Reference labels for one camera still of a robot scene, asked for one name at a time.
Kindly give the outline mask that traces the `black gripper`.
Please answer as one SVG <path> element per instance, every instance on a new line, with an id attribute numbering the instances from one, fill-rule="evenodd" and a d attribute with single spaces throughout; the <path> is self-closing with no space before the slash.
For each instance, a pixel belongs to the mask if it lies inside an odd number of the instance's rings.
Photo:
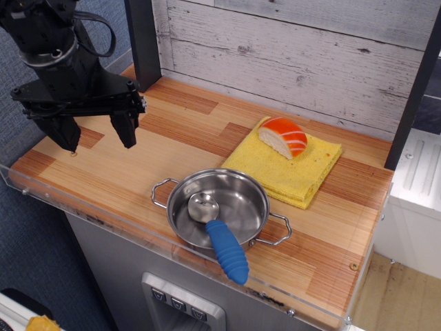
<path id="1" fill-rule="evenodd" d="M 23 113 L 64 150 L 76 152 L 81 129 L 73 117 L 110 115 L 110 121 L 126 148 L 136 144 L 135 129 L 147 102 L 138 83 L 105 70 L 92 47 L 70 32 L 61 44 L 20 50 L 37 80 L 15 88 L 11 97 Z"/>

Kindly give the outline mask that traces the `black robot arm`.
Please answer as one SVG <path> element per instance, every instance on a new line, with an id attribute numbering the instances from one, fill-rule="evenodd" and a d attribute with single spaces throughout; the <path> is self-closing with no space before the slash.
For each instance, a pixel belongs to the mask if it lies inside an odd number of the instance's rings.
<path id="1" fill-rule="evenodd" d="M 103 17 L 76 10 L 75 1 L 2 1 L 1 28 L 19 48 L 19 57 L 37 80 L 10 95 L 28 119 L 64 150 L 75 152 L 81 129 L 77 117 L 110 117 L 126 148 L 136 144 L 135 129 L 147 101 L 138 82 L 108 72 L 100 63 L 113 55 L 116 35 L 104 53 L 96 51 L 83 21 L 108 24 Z"/>

